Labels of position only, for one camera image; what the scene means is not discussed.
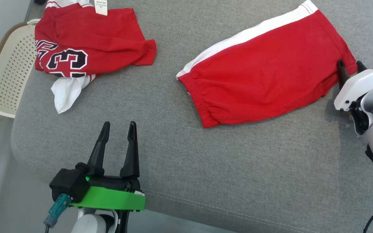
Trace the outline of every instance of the laundry basket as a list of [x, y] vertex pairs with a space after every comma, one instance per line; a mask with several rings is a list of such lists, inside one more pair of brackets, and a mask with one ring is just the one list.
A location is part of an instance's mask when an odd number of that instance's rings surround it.
[[13, 26], [0, 44], [0, 115], [15, 118], [37, 52], [34, 28], [39, 19]]

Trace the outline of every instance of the white fabric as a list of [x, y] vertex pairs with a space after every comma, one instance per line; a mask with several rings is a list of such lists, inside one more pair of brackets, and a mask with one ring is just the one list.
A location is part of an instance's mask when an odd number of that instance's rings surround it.
[[56, 80], [51, 87], [54, 94], [54, 105], [57, 112], [60, 114], [67, 111], [76, 101], [83, 88], [85, 88], [95, 75], [88, 75], [79, 78], [61, 77]]
[[46, 8], [48, 8], [48, 7], [56, 7], [56, 8], [65, 7], [65, 6], [68, 6], [68, 5], [75, 4], [75, 3], [79, 3], [81, 6], [85, 6], [85, 5], [89, 4], [89, 0], [55, 0], [55, 1], [48, 1]]
[[291, 12], [263, 21], [252, 28], [246, 29], [228, 39], [220, 41], [204, 50], [192, 61], [188, 62], [188, 64], [186, 64], [184, 68], [176, 74], [176, 79], [190, 72], [191, 69], [198, 63], [215, 55], [218, 52], [221, 52], [224, 49], [237, 44], [242, 44], [268, 31], [274, 30], [292, 22], [296, 22], [300, 19], [303, 19], [304, 17], [313, 14], [315, 11], [317, 11], [317, 7], [310, 0], [307, 0], [302, 3], [297, 9]]

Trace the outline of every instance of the green bracket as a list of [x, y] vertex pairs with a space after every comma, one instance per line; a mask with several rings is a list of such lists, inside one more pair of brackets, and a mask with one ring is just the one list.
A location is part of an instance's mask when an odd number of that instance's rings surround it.
[[131, 192], [91, 186], [79, 203], [71, 206], [114, 210], [144, 210], [145, 196]]

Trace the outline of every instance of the gray fabric surface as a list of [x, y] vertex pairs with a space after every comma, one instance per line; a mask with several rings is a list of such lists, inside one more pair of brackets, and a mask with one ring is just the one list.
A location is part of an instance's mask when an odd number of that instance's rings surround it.
[[[12, 130], [15, 157], [49, 182], [86, 162], [110, 121], [104, 167], [117, 175], [134, 120], [149, 210], [237, 232], [361, 232], [373, 214], [373, 165], [352, 122], [333, 109], [336, 88], [284, 116], [203, 129], [175, 80], [207, 47], [301, 3], [110, 0], [109, 8], [133, 7], [145, 38], [156, 39], [154, 65], [102, 75], [61, 115], [50, 91], [55, 77], [33, 71]], [[373, 68], [373, 0], [314, 3]]]

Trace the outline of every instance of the red garment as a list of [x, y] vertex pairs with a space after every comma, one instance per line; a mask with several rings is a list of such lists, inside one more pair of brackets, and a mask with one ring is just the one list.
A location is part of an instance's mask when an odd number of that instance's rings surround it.
[[221, 41], [177, 75], [204, 128], [260, 121], [301, 108], [337, 83], [336, 62], [357, 70], [345, 41], [309, 0]]
[[35, 28], [36, 70], [83, 77], [130, 64], [152, 65], [156, 43], [145, 41], [133, 9], [111, 9], [105, 16], [90, 4], [50, 3]]

